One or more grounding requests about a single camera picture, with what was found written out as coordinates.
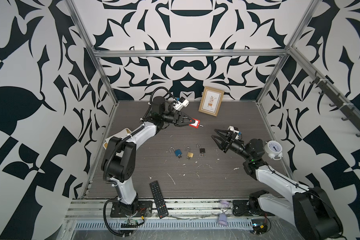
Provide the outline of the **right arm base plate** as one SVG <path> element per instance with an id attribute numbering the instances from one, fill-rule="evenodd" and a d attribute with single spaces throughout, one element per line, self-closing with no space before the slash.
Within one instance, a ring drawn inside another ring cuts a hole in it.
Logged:
<path id="1" fill-rule="evenodd" d="M 254 198 L 249 198 L 248 200 L 233 200 L 233 209 L 232 213 L 236 217 L 264 217 L 275 216 L 272 213 L 265 212 L 260 208 L 260 205 L 257 200 Z"/>

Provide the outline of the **red padlock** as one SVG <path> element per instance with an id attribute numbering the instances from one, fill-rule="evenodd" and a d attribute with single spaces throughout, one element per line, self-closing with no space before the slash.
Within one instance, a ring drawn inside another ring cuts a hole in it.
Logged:
<path id="1" fill-rule="evenodd" d="M 199 120 L 197 120 L 197 119 L 194 119 L 193 121 L 191 121 L 189 126 L 193 127 L 193 128 L 196 128 L 196 129 L 203 127 L 203 125 L 201 125 L 201 122 Z"/>

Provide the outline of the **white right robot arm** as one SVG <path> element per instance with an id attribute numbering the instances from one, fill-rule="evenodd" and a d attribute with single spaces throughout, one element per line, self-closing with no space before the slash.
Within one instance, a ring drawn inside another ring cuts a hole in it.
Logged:
<path id="1" fill-rule="evenodd" d="M 241 136 L 238 128 L 230 126 L 227 130 L 216 129 L 212 139 L 224 153 L 231 150 L 242 157 L 244 170 L 250 177 L 282 195 L 277 198 L 267 192 L 256 192 L 260 209 L 294 225 L 306 240 L 341 238 L 344 227 L 327 193 L 320 187 L 311 188 L 282 175 L 263 160 L 263 155 L 280 160 L 281 144 L 261 139 L 245 143 Z"/>

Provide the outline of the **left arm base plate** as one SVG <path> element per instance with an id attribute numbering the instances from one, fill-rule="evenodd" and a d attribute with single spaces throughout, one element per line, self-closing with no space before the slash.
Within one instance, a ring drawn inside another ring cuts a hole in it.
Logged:
<path id="1" fill-rule="evenodd" d="M 112 203 L 110 213 L 111 218 L 126 218 L 126 217 L 150 217 L 152 215 L 153 202 L 152 201 L 134 201 L 131 205 L 126 205 L 120 201 Z"/>

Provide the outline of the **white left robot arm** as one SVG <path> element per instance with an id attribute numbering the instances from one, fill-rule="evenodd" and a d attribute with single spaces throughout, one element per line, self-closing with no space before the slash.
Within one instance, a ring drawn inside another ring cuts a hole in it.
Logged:
<path id="1" fill-rule="evenodd" d="M 154 97 L 138 128 L 133 131 L 124 129 L 105 143 L 106 153 L 101 165 L 103 181 L 116 188 L 118 200 L 123 205 L 131 207 L 138 203 L 138 194 L 133 186 L 132 175 L 139 147 L 157 135 L 164 124 L 175 127 L 198 127 L 200 125 L 200 121 L 181 111 L 187 105 L 188 103 L 184 99 L 167 108 L 164 97 Z"/>

